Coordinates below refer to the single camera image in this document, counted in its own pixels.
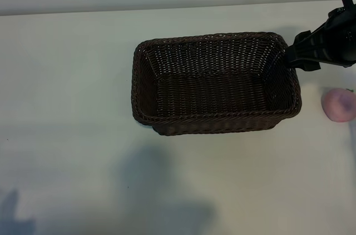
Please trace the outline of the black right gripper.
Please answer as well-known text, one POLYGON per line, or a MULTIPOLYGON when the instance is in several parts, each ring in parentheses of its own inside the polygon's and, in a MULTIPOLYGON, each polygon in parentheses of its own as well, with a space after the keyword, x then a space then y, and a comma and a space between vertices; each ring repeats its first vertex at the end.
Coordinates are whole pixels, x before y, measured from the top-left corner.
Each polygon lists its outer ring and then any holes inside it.
POLYGON ((328 13, 328 20, 315 31, 304 31, 295 36, 294 42, 285 50, 285 61, 290 68, 311 72, 320 70, 320 63, 347 67, 346 61, 338 56, 340 42, 325 26, 345 11, 344 7, 328 13))

